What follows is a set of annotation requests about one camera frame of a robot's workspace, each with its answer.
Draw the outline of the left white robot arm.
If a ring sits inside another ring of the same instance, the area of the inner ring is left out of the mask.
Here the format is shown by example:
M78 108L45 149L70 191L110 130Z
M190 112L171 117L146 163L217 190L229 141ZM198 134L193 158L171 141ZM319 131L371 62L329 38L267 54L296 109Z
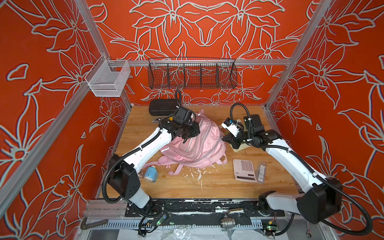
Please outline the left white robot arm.
M180 90L175 93L176 111L165 118L156 119L159 123L155 131L135 149L122 155L113 155L102 181L103 199L109 204L125 200L139 209L148 206L152 198L141 188L138 173L162 147L180 137L187 140L200 134L195 112L182 106Z

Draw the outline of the colourful picture book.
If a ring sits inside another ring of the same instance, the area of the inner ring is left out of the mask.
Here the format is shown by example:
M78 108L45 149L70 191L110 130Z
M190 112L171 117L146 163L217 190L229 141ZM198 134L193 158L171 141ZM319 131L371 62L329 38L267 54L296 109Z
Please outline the colourful picture book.
M242 122L241 119L237 119L237 121L239 122L239 125L243 126L243 127L239 127L240 129L241 128L243 128L245 130L247 129L247 128L245 128L245 124ZM237 152L240 152L240 151L245 150L245 149L250 148L250 147L251 147L251 145L244 143L244 144L241 144L238 149L234 149L234 152L237 153Z

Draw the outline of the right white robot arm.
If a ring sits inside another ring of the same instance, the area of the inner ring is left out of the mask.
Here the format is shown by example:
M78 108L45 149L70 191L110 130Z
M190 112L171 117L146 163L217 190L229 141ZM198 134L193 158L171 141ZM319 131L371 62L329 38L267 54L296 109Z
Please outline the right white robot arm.
M223 140L234 148L246 144L261 149L277 160L294 178L302 194L289 195L268 191L259 196L257 210L263 216L274 211L301 215L311 224L323 223L339 232L352 236L365 236L373 230L373 220L368 211L350 195L336 178L318 172L300 157L275 130L265 130L259 115L252 115L242 103L234 103L230 117L222 126L229 131ZM355 205L363 215L366 225L361 230L348 230L327 219L341 211L342 199Z

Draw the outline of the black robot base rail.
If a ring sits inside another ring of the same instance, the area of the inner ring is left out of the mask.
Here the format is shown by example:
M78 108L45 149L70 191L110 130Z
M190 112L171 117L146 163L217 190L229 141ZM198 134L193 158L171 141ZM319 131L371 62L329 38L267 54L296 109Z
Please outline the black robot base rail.
M228 217L235 220L236 226L258 228L258 220L266 225L288 217L283 211L260 214L257 199L153 199L149 209L161 212L157 220L167 216L161 226L219 226L221 219Z

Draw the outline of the pink student backpack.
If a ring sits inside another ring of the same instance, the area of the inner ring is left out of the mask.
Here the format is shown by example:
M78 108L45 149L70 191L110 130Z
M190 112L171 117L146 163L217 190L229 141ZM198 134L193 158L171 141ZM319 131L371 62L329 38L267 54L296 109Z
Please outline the pink student backpack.
M183 167L206 168L213 164L225 165L228 162L226 144L222 140L223 133L219 126L205 115L201 110L197 113L197 123L200 134L184 141L177 137L160 149L163 154L157 161L144 165L144 168L152 166L167 166L177 164L175 171L169 171L173 176L181 172Z

